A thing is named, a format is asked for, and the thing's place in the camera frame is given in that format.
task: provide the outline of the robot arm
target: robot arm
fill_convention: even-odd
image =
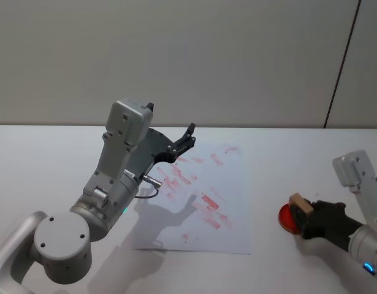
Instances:
[[[33,262],[59,284],[76,282],[89,271],[91,242],[107,235],[140,183],[149,182],[157,190],[161,186],[147,175],[153,165],[175,162],[195,144],[194,124],[172,142],[149,128],[152,117],[153,104],[144,107],[129,99],[113,103],[97,169],[70,212],[36,212],[0,247],[0,294],[32,294],[21,282]]]
[[[304,239],[329,240],[357,260],[377,278],[377,176],[365,151],[356,151],[333,160],[341,185],[349,187],[367,221],[362,225],[345,214],[344,203],[317,201],[305,213],[298,202],[289,202],[294,222]]]

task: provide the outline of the paper sheet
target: paper sheet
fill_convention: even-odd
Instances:
[[[250,254],[243,154],[238,146],[201,145],[150,176],[163,182],[159,195],[138,200],[134,249]],[[139,195],[154,189],[142,183]]]

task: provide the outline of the white tabletop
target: white tabletop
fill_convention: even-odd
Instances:
[[[182,128],[158,128],[172,139]],[[37,210],[67,211],[80,196],[102,149],[103,127],[0,126],[0,235]],[[233,142],[245,154],[250,184],[252,254],[135,251],[128,209],[92,244],[90,272],[72,285],[50,281],[35,264],[24,285],[44,294],[98,293],[377,293],[377,280],[326,240],[301,241],[284,231],[278,211],[294,192],[310,200],[357,202],[340,186],[332,159],[365,149],[377,172],[377,130],[206,129],[198,140]]]

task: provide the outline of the white wall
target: white wall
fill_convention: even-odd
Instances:
[[[0,123],[322,127],[357,0],[0,0]]]
[[[327,127],[377,127],[377,0],[361,3]]]

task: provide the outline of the red ink pad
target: red ink pad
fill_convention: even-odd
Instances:
[[[280,225],[287,230],[289,233],[294,235],[299,235],[300,230],[293,221],[291,210],[289,209],[289,204],[285,204],[281,207],[278,213],[278,221]]]

